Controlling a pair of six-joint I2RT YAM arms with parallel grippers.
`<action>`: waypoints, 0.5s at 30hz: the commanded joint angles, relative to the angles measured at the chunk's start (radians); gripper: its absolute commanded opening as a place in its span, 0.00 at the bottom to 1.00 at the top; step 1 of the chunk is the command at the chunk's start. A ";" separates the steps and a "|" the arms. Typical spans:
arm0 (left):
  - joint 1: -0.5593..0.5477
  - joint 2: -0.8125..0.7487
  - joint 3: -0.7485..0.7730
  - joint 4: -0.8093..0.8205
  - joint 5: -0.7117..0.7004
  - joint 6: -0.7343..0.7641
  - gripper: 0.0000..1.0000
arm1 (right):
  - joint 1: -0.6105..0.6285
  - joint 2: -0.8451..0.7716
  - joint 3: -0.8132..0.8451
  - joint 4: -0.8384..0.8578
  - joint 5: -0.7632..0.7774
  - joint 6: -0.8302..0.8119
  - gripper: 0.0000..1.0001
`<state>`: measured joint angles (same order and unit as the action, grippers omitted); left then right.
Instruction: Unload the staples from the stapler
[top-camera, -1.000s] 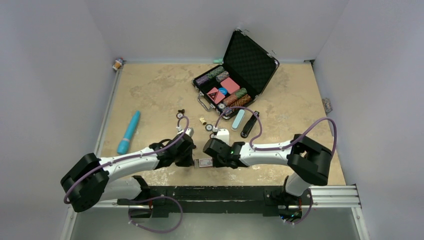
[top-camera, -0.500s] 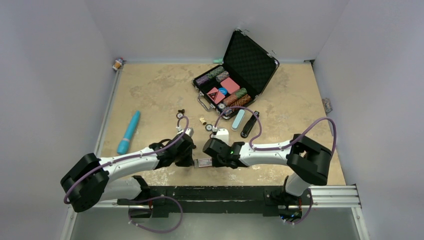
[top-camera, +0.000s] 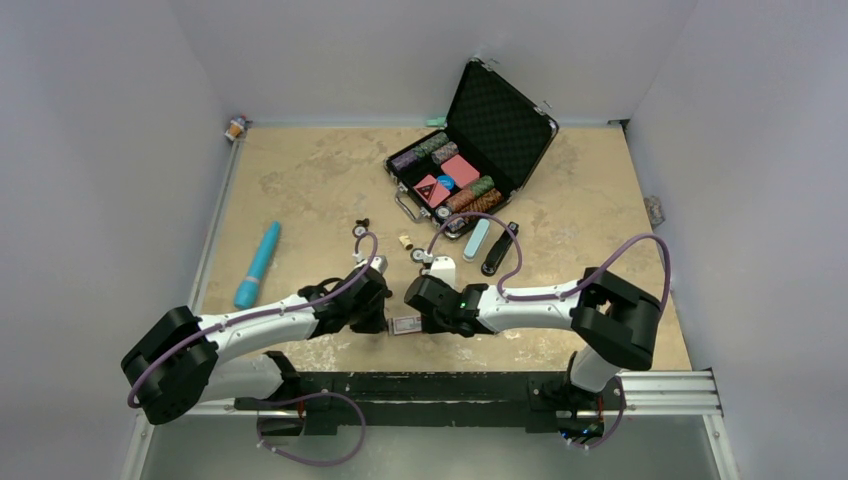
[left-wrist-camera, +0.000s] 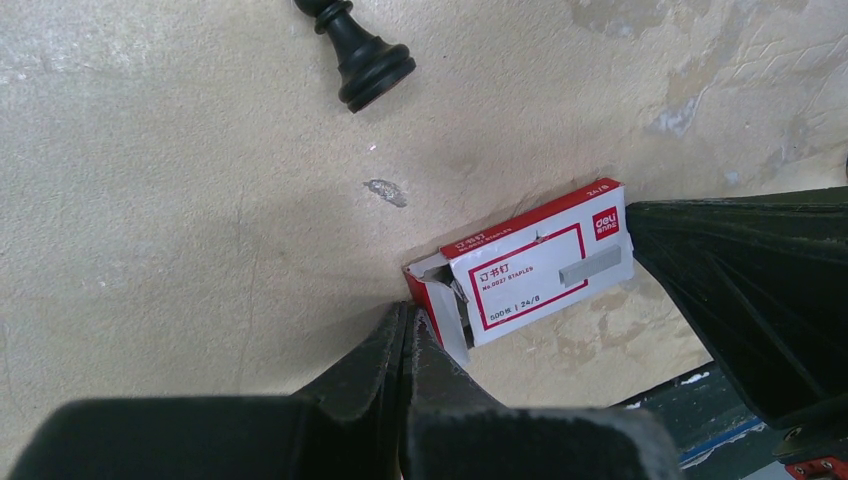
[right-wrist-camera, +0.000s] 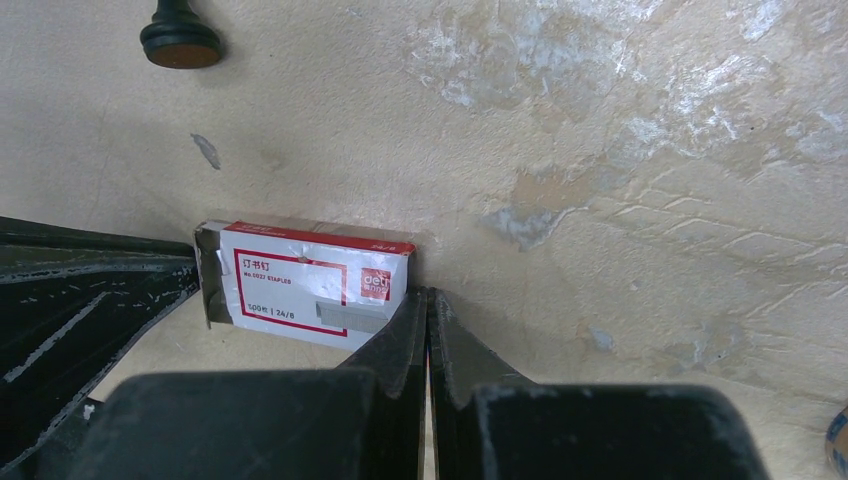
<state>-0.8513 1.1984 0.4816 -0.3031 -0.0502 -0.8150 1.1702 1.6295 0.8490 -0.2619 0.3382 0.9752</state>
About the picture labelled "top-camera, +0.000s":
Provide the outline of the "red white staple box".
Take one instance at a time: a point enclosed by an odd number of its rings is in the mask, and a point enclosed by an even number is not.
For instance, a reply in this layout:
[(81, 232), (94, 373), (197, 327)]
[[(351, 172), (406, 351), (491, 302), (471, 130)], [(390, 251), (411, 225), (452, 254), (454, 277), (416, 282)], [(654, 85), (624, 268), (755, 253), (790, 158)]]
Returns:
[(422, 332), (420, 316), (393, 317), (388, 320), (388, 331), (392, 336), (418, 334)]

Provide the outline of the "black stapler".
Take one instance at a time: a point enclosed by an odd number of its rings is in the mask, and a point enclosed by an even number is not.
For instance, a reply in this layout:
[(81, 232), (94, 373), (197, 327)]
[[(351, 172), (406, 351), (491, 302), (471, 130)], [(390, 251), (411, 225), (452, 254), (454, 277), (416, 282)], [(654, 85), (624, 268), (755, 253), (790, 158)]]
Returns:
[(495, 241), (481, 265), (480, 271), (484, 276), (492, 277), (497, 273), (508, 250), (513, 245), (513, 237), (516, 236), (518, 232), (519, 224), (510, 222), (508, 224), (508, 230), (504, 231)]

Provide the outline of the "light blue stapler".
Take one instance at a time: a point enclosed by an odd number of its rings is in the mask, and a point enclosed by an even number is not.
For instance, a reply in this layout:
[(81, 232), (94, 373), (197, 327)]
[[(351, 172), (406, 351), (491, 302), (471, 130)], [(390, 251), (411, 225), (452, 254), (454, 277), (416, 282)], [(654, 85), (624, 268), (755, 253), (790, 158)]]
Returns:
[(482, 218), (476, 222), (475, 227), (463, 249), (462, 258), (466, 262), (472, 262), (478, 256), (482, 245), (488, 236), (489, 229), (490, 221), (488, 219)]

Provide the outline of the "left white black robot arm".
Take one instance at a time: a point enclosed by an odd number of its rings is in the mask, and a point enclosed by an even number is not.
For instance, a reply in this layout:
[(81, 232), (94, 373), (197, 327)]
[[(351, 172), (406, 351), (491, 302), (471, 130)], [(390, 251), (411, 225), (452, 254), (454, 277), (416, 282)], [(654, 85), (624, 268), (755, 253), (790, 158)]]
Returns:
[(129, 407), (142, 410), (153, 425), (212, 400), (254, 398), (275, 409), (289, 407), (298, 382), (285, 356), (270, 347), (344, 328), (385, 331), (386, 268), (384, 256), (363, 260), (331, 290), (307, 286), (243, 312), (197, 316), (186, 306), (169, 310), (120, 362), (131, 385)]

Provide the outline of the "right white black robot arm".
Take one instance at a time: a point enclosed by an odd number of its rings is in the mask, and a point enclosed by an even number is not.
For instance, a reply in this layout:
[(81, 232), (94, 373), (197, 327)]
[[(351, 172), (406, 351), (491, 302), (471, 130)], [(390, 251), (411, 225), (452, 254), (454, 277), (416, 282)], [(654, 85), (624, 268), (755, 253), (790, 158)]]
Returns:
[(485, 283), (457, 291), (442, 279), (421, 275), (404, 302), (420, 314), (427, 334), (470, 338), (531, 328), (577, 334), (585, 347), (561, 381), (564, 399), (576, 407), (596, 399), (619, 371), (651, 369), (664, 311), (660, 299), (596, 267), (580, 280), (504, 292)]

